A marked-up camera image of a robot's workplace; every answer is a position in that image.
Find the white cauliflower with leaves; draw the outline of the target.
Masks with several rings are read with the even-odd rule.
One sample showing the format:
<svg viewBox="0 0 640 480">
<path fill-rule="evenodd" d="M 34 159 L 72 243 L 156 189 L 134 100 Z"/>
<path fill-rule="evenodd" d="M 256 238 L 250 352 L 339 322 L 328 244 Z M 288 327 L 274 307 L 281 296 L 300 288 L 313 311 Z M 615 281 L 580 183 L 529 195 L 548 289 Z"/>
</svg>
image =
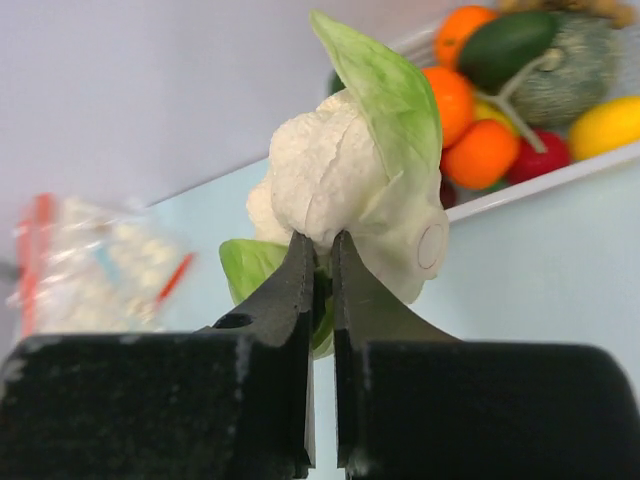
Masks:
<svg viewBox="0 0 640 480">
<path fill-rule="evenodd" d="M 347 231 L 369 271 L 413 303 L 437 276 L 449 236 L 434 93 L 386 45 L 321 11 L 310 24 L 343 87 L 273 133 L 266 174 L 246 201 L 255 234 L 219 248 L 231 297 L 249 297 L 296 233 L 313 242 L 316 270 L 330 278 L 331 247 Z"/>
</svg>

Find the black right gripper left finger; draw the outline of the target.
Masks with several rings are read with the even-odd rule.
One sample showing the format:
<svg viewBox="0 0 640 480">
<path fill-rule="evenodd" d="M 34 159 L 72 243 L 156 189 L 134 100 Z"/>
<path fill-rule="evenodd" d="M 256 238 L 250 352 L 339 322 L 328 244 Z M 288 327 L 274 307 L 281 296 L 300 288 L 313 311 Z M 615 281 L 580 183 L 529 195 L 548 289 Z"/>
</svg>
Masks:
<svg viewBox="0 0 640 480">
<path fill-rule="evenodd" d="M 5 479 L 303 479 L 314 249 L 193 333 L 46 335 L 1 368 Z"/>
</svg>

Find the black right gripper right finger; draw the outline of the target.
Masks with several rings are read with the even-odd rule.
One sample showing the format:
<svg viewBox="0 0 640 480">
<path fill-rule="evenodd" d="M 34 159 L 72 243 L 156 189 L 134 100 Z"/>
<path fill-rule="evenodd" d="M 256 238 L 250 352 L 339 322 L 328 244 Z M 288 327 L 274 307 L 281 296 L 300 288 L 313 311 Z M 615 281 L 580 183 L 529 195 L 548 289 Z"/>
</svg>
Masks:
<svg viewBox="0 0 640 480">
<path fill-rule="evenodd" d="M 332 247 L 337 462 L 350 479 L 635 479 L 639 410 L 589 345 L 462 341 Z"/>
</svg>

